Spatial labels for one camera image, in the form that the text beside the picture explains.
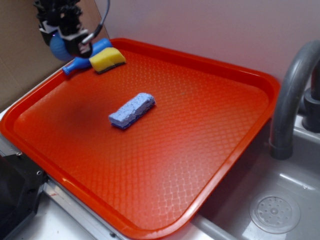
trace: blue sponge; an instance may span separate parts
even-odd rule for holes
[[[111,125],[120,129],[126,129],[141,118],[155,104],[156,101],[152,95],[139,93],[117,112],[109,115]]]

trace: sink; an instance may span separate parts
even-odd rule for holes
[[[287,160],[270,157],[269,136],[268,123],[199,210],[212,238],[319,239],[320,135],[295,127]]]

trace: drain strainer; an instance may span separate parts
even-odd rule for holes
[[[294,229],[300,220],[300,209],[290,196],[266,191],[256,196],[250,205],[252,221],[271,234],[284,234]]]

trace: yellow and green sponge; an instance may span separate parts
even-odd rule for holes
[[[107,47],[101,52],[89,58],[94,70],[102,74],[110,69],[126,63],[125,57],[114,47]]]

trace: gray faucet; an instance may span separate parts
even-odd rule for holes
[[[305,91],[310,76],[311,88]],[[269,139],[270,154],[275,159],[288,159],[293,154],[293,130],[303,93],[302,125],[311,132],[320,133],[320,40],[304,45],[285,74]]]

